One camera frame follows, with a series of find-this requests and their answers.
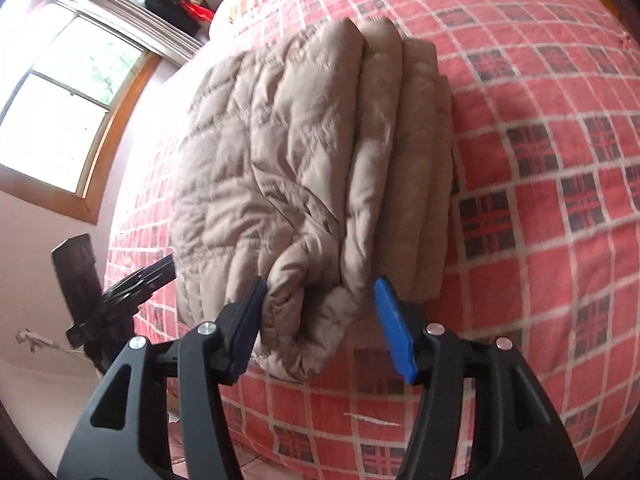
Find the folded blanket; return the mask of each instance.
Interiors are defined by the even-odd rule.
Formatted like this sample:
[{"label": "folded blanket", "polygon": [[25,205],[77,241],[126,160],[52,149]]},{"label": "folded blanket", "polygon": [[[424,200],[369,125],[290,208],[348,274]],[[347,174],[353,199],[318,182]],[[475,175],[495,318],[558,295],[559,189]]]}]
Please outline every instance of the folded blanket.
[{"label": "folded blanket", "polygon": [[449,102],[435,47],[403,41],[389,20],[316,25],[212,67],[178,153],[183,320],[215,318],[260,274],[269,293],[256,358],[304,380],[359,311],[373,316],[372,277],[386,273],[414,301],[437,296]]}]

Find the silver screw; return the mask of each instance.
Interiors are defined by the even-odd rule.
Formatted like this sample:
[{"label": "silver screw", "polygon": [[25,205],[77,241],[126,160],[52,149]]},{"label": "silver screw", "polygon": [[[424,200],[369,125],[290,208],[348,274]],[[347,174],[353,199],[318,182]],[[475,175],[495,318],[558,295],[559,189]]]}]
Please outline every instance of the silver screw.
[{"label": "silver screw", "polygon": [[513,348],[513,342],[508,337],[499,337],[495,340],[495,345],[500,350],[511,350]]},{"label": "silver screw", "polygon": [[129,339],[129,348],[131,348],[132,350],[140,350],[141,348],[144,348],[145,345],[146,339],[141,335],[137,335]]},{"label": "silver screw", "polygon": [[427,325],[427,334],[429,335],[442,335],[445,329],[440,323],[429,323]]},{"label": "silver screw", "polygon": [[210,335],[213,334],[217,330],[217,326],[215,323],[211,321],[205,321],[198,327],[198,334],[200,335]]}]

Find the white tear on bedsheet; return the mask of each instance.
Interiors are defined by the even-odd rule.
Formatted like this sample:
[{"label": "white tear on bedsheet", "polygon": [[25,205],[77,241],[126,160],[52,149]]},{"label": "white tear on bedsheet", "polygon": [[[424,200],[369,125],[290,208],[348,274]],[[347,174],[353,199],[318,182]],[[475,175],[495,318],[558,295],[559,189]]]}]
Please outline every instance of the white tear on bedsheet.
[{"label": "white tear on bedsheet", "polygon": [[386,420],[380,420],[379,418],[373,418],[372,416],[358,415],[357,413],[343,413],[343,415],[352,416],[358,420],[370,422],[371,424],[377,424],[379,426],[400,426],[397,422],[387,422]]}]

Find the wooden window frame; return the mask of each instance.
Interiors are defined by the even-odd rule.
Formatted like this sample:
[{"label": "wooden window frame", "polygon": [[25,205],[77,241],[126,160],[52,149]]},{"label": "wooden window frame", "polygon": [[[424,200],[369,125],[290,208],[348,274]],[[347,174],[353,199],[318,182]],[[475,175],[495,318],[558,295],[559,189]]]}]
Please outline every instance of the wooden window frame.
[{"label": "wooden window frame", "polygon": [[60,189],[37,178],[0,164],[0,191],[25,202],[96,225],[107,180],[118,151],[124,131],[147,83],[154,74],[161,56],[145,52],[141,56],[138,70],[120,88],[117,104],[106,118],[106,126],[97,133],[89,152],[81,178],[79,192]]}]

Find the bed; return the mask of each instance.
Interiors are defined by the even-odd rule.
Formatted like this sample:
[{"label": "bed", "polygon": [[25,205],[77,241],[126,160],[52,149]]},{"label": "bed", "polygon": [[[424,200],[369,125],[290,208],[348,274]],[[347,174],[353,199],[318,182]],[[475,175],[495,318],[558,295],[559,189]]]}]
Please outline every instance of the bed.
[{"label": "bed", "polygon": [[[266,1],[167,83],[130,156],[105,286],[171,253],[172,155],[206,68],[309,23],[376,16],[436,44],[454,95],[449,251],[425,312],[467,338],[514,340],[593,462],[640,402],[640,49],[598,0]],[[175,303],[170,284],[136,331],[153,342],[187,332]],[[222,394],[236,442],[297,478],[355,480],[396,475],[420,391],[388,352],[346,345],[309,383],[250,365]]]}]

